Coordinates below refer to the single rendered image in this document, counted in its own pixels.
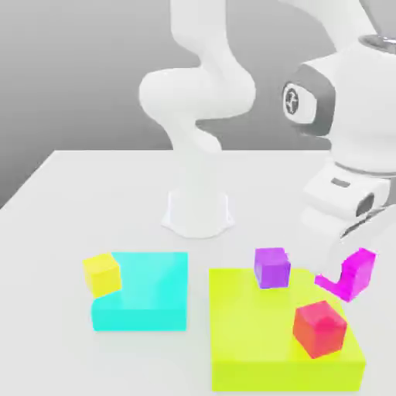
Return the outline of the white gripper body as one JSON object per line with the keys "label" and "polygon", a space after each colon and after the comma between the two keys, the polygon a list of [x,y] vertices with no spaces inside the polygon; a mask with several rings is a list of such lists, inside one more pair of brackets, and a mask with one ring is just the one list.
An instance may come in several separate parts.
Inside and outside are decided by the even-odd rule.
{"label": "white gripper body", "polygon": [[396,204],[372,210],[357,220],[307,206],[300,217],[300,265],[329,267],[337,258],[367,247],[392,224],[396,224]]}

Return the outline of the small magenta cube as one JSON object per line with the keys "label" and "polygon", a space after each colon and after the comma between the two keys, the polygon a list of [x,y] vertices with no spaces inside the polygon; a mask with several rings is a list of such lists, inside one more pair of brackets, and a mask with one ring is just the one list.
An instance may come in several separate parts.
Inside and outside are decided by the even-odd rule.
{"label": "small magenta cube", "polygon": [[351,302],[370,284],[376,258],[374,252],[360,248],[342,263],[337,282],[317,275],[315,284],[344,302]]}

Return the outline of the small purple cube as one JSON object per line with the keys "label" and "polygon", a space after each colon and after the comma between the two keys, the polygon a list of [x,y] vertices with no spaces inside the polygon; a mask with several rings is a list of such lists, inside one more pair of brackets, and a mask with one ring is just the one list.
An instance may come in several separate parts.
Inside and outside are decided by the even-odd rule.
{"label": "small purple cube", "polygon": [[283,247],[256,248],[254,274],[259,288],[287,288],[291,263]]}

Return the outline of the small red cube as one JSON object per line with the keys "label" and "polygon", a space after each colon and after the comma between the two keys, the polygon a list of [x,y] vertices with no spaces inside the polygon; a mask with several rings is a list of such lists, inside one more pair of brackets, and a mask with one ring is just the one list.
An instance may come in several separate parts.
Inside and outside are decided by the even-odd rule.
{"label": "small red cube", "polygon": [[347,321],[327,301],[319,301],[295,310],[292,333],[316,359],[342,349],[347,327]]}

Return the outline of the small yellow cube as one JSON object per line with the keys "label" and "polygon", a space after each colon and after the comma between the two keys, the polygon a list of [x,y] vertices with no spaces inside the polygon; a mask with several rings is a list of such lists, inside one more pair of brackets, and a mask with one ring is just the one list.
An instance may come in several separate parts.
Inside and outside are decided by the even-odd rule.
{"label": "small yellow cube", "polygon": [[97,299],[121,290],[121,270],[111,253],[83,260],[84,278],[92,296]]}

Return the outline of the large yellow-green box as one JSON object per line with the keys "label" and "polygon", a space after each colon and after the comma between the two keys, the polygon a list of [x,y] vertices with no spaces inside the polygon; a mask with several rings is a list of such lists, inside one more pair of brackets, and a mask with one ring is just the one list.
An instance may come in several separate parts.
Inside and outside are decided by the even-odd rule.
{"label": "large yellow-green box", "polygon": [[261,289],[251,268],[209,270],[213,391],[359,391],[366,360],[351,329],[343,348],[312,359],[294,337],[295,311],[339,299],[296,268],[287,288]]}

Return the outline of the large cyan box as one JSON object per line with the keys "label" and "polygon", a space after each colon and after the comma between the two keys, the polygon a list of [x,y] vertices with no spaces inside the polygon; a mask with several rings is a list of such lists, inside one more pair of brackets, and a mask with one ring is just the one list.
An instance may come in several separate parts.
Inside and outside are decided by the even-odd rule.
{"label": "large cyan box", "polygon": [[187,327],[189,258],[186,252],[113,252],[121,289],[96,298],[97,332],[184,331]]}

